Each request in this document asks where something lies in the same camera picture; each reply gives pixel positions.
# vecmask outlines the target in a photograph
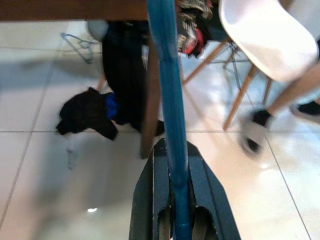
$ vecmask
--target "blue handle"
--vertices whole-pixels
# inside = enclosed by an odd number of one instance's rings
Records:
[[[175,201],[174,239],[191,240],[187,138],[177,49],[175,1],[147,0],[147,9],[150,32],[159,60],[166,150]]]

